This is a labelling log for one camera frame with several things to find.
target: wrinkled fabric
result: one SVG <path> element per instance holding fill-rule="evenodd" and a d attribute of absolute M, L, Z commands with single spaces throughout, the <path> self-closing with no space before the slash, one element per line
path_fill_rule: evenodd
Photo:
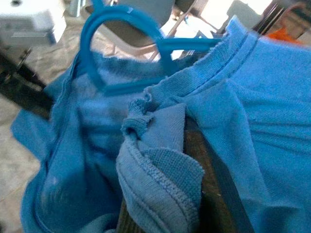
<path fill-rule="evenodd" d="M 160 63 L 104 58 L 94 54 L 108 84 L 165 77 Z M 176 61 L 179 69 L 195 56 Z M 77 55 L 72 66 L 46 93 L 55 100 L 49 122 L 22 110 L 14 137 L 40 161 L 21 207 L 25 233 L 102 233 L 115 229 L 122 192 L 116 157 L 128 103 L 141 93 L 106 97 L 85 74 Z"/>
<path fill-rule="evenodd" d="M 259 38 L 233 18 L 209 54 L 130 104 L 117 172 L 134 221 L 146 232 L 197 226 L 202 170 L 182 153 L 188 116 L 227 166 L 255 232 L 309 233 L 310 86 L 310 49 Z"/>

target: white object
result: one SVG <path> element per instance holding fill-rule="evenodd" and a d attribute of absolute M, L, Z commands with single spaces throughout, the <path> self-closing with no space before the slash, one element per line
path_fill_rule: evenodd
<path fill-rule="evenodd" d="M 31 47 L 57 43 L 65 28 L 62 0 L 1 0 L 0 42 Z"/>

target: hanger hook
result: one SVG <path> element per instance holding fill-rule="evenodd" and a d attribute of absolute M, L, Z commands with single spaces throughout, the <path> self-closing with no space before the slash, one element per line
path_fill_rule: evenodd
<path fill-rule="evenodd" d="M 86 20 L 81 33 L 79 53 L 81 62 L 86 67 L 87 73 L 98 89 L 104 91 L 106 84 L 97 71 L 95 60 L 90 51 L 90 45 L 96 30 L 104 22 L 109 20 L 126 21 L 150 36 L 158 47 L 159 53 L 161 55 L 160 61 L 162 62 L 164 68 L 167 70 L 174 69 L 174 63 L 171 58 L 171 51 L 163 49 L 161 43 L 159 43 L 159 41 L 163 39 L 163 35 L 157 23 L 155 23 L 144 13 L 133 9 L 132 7 L 121 5 L 104 7 L 103 9 L 95 11 Z"/>

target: folded cloth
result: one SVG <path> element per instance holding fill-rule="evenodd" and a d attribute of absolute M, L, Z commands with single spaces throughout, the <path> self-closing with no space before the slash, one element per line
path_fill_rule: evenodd
<path fill-rule="evenodd" d="M 145 232 L 197 226 L 202 169 L 182 153 L 186 115 L 227 166 L 255 232 L 310 232 L 310 86 L 310 49 L 259 38 L 234 17 L 209 54 L 130 104 L 117 172 L 133 220 Z"/>

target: blue plastic hanger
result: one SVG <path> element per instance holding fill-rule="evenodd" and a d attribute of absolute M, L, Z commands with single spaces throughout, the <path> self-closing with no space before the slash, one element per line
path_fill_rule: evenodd
<path fill-rule="evenodd" d="M 128 6 L 104 6 L 101 0 L 93 0 L 94 13 L 87 19 L 80 42 L 80 59 L 84 64 L 87 73 L 93 80 L 97 88 L 106 95 L 120 95 L 142 91 L 145 87 L 161 81 L 160 78 L 146 79 L 132 83 L 122 83 L 117 85 L 106 85 L 97 71 L 95 61 L 90 51 L 92 37 L 98 27 L 109 20 L 123 20 L 142 30 L 149 35 L 159 50 L 161 63 L 167 74 L 171 75 L 177 71 L 171 58 L 174 50 L 198 50 L 207 51 L 214 47 L 220 39 L 202 38 L 164 38 L 157 23 L 144 13 Z"/>

